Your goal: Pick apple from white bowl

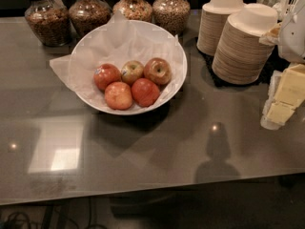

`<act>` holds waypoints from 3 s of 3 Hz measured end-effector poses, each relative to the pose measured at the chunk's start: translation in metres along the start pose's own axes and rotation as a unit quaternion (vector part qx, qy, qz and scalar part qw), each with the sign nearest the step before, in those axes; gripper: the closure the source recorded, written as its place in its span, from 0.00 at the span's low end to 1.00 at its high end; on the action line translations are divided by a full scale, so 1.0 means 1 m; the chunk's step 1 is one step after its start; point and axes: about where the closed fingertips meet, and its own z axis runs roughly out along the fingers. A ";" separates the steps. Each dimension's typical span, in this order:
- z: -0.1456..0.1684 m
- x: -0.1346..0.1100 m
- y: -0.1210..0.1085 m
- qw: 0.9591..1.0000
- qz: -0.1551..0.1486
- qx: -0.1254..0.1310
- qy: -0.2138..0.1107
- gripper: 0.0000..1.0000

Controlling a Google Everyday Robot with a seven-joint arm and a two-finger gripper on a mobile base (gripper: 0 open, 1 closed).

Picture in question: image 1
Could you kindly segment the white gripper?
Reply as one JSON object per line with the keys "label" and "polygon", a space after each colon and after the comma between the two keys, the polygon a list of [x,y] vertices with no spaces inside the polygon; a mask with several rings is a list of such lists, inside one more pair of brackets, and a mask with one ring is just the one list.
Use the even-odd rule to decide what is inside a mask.
{"label": "white gripper", "polygon": [[260,124],[278,130],[305,101],[305,0],[296,0],[283,19],[265,32],[259,43],[278,47],[279,56],[289,62],[283,72],[274,71]]}

